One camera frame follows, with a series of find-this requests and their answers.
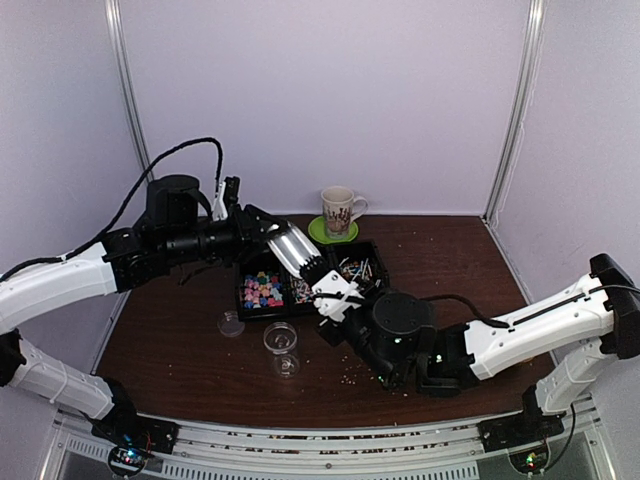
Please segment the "metal candy scoop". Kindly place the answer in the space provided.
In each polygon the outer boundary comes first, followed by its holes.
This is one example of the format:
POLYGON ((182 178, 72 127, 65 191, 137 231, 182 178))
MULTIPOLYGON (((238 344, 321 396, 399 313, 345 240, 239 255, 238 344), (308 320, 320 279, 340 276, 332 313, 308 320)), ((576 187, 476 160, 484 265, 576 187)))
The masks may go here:
POLYGON ((296 225, 286 222, 273 226, 267 233, 267 245, 288 273, 301 278, 301 271, 320 258, 321 253, 296 225))

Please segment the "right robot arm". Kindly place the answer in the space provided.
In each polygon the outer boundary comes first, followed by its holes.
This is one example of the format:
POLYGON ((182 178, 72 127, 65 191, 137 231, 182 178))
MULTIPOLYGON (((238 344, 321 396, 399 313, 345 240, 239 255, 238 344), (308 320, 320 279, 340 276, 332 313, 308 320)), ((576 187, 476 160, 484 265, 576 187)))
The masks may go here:
POLYGON ((467 298, 417 298, 363 287, 314 256, 299 270, 321 315, 327 342, 346 342, 388 391, 415 382, 417 393, 447 398, 569 343, 588 340, 563 366, 528 388, 513 419, 519 440, 535 440, 609 361, 639 353, 639 289, 607 254, 561 292, 499 316, 467 298))

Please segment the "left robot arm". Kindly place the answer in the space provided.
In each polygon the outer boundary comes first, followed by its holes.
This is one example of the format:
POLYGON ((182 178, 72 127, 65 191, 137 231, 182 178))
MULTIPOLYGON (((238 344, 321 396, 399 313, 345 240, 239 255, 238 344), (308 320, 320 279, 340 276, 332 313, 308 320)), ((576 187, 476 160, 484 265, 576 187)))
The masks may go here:
POLYGON ((124 388, 43 353, 19 333, 27 321, 79 301, 125 293, 198 261, 234 263, 289 230, 281 218, 237 203, 239 180, 227 178, 208 201, 199 181, 169 175, 151 182, 131 228, 107 230, 88 248, 42 261, 1 279, 1 383, 79 410, 123 444, 144 424, 124 388))

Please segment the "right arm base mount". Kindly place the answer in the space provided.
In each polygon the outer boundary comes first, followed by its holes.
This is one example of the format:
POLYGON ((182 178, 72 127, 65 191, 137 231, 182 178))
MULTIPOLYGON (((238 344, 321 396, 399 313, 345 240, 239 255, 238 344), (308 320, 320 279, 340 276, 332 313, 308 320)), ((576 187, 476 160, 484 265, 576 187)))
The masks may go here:
POLYGON ((512 449, 564 432, 562 415, 532 416, 524 412, 484 420, 477 428, 485 452, 512 449))

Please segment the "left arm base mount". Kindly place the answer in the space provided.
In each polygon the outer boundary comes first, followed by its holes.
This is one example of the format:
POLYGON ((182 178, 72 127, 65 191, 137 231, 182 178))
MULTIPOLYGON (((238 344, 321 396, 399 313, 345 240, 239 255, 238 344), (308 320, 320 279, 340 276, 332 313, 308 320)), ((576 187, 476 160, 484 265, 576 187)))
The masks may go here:
POLYGON ((172 421, 139 415, 136 411, 113 410, 103 419, 88 417, 94 436, 116 446, 151 453, 173 452, 179 425, 172 421))

